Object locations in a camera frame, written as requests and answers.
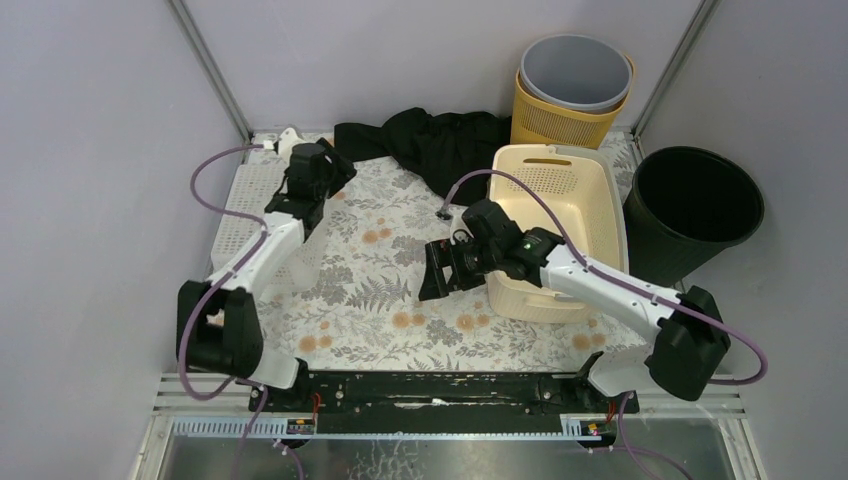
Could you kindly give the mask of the cream plastic basket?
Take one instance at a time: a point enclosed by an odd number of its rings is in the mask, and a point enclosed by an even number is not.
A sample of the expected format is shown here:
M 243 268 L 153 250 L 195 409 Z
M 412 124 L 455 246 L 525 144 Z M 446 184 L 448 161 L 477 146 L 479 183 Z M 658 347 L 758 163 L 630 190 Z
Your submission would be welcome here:
M 508 145 L 496 152 L 492 168 L 518 178 L 544 200 L 580 251 L 629 271 L 621 199 L 610 164 L 600 153 L 563 145 Z M 509 319 L 575 324 L 599 312 L 500 271 L 489 274 L 486 282 L 492 310 Z

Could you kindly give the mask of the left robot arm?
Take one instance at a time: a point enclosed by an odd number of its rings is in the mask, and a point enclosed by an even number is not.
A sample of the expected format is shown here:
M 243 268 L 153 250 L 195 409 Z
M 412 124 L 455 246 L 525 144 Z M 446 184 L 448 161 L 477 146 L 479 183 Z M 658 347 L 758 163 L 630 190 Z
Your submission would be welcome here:
M 306 364 L 266 349 L 256 301 L 318 230 L 327 200 L 356 174 L 354 164 L 325 138 L 293 145 L 283 179 L 263 214 L 244 216 L 258 226 L 252 237 L 206 280 L 188 280 L 180 287 L 178 375 L 191 397 L 209 400 L 218 393 L 195 390 L 188 368 L 221 374 L 227 382 L 272 388 L 272 398 L 288 411 L 307 404 L 311 387 L 298 376 Z

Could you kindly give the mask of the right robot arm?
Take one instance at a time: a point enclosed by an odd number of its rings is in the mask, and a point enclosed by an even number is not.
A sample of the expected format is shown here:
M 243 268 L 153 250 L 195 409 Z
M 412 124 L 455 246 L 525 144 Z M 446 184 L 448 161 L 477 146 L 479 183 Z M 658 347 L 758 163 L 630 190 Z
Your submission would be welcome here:
M 521 229 L 502 207 L 482 200 L 462 215 L 452 239 L 424 247 L 421 301 L 482 285 L 487 274 L 564 294 L 619 320 L 643 340 L 641 347 L 601 353 L 581 368 L 575 402 L 597 412 L 613 397 L 656 386 L 684 400 L 698 400 L 730 347 L 720 321 L 700 316 L 714 306 L 698 288 L 685 293 L 639 282 L 586 256 L 559 234 L 540 227 Z

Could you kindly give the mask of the white perforated plastic basket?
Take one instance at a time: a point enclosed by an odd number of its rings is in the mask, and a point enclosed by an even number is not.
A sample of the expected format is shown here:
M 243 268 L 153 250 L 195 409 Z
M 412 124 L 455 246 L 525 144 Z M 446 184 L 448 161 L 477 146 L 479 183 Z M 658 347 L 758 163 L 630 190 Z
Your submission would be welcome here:
M 286 163 L 239 166 L 225 208 L 261 217 L 281 186 L 286 168 Z M 217 273 L 228 263 L 242 257 L 256 243 L 258 230 L 259 224 L 250 219 L 223 216 L 211 251 L 212 272 Z M 296 293 L 313 288 L 322 268 L 328 230 L 329 214 L 325 213 L 306 242 L 279 264 L 265 292 Z

